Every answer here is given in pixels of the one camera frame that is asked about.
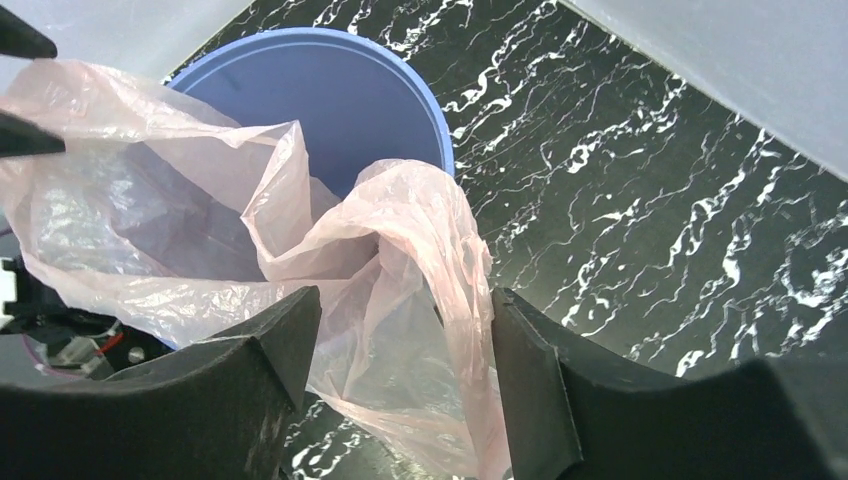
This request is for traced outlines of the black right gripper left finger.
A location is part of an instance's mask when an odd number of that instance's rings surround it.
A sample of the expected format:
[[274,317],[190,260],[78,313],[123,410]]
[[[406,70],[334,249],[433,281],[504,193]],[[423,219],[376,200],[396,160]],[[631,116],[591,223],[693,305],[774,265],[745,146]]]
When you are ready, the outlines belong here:
[[5,479],[280,479],[321,319],[300,288],[104,380],[1,389]]

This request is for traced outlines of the blue plastic trash bin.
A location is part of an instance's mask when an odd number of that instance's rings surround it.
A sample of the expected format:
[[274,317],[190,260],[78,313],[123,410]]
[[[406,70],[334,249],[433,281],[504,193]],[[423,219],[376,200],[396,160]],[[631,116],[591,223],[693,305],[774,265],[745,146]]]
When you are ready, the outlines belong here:
[[299,121],[311,175],[338,197],[382,159],[455,174],[450,131],[429,85],[389,49],[346,31],[250,35],[204,55],[169,86],[242,126]]

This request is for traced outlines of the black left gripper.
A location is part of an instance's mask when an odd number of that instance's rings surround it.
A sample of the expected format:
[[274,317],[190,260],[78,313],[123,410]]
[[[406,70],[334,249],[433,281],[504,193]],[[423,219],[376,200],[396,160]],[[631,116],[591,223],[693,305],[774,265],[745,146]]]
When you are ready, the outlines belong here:
[[21,257],[1,259],[1,333],[20,335],[37,365],[72,378],[103,380],[173,351],[112,316],[66,305]]

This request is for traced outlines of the pink plastic trash bag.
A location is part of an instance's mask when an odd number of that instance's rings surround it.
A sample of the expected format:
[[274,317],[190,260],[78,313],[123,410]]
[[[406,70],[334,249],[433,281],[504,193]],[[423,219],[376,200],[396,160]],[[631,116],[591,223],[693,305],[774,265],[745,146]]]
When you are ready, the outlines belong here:
[[1,164],[25,265],[66,303],[183,348],[314,285],[311,392],[431,472],[510,467],[491,257],[450,175],[382,159],[341,198],[298,121],[243,127],[76,60],[31,63],[1,107],[66,143]]

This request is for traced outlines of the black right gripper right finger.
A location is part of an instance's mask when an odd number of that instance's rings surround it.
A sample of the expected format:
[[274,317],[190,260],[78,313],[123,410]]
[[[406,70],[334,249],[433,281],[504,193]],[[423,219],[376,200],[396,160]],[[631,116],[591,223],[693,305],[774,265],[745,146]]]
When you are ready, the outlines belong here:
[[517,479],[843,479],[847,359],[759,358],[700,380],[639,363],[492,293]]

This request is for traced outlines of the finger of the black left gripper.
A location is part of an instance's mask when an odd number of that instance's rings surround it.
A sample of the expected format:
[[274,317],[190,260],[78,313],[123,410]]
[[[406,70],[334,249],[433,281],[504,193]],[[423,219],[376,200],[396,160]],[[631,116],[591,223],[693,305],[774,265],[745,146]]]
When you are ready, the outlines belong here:
[[57,135],[8,113],[1,113],[1,158],[64,153],[65,142]]
[[21,59],[55,59],[56,44],[35,27],[1,6],[1,54]]

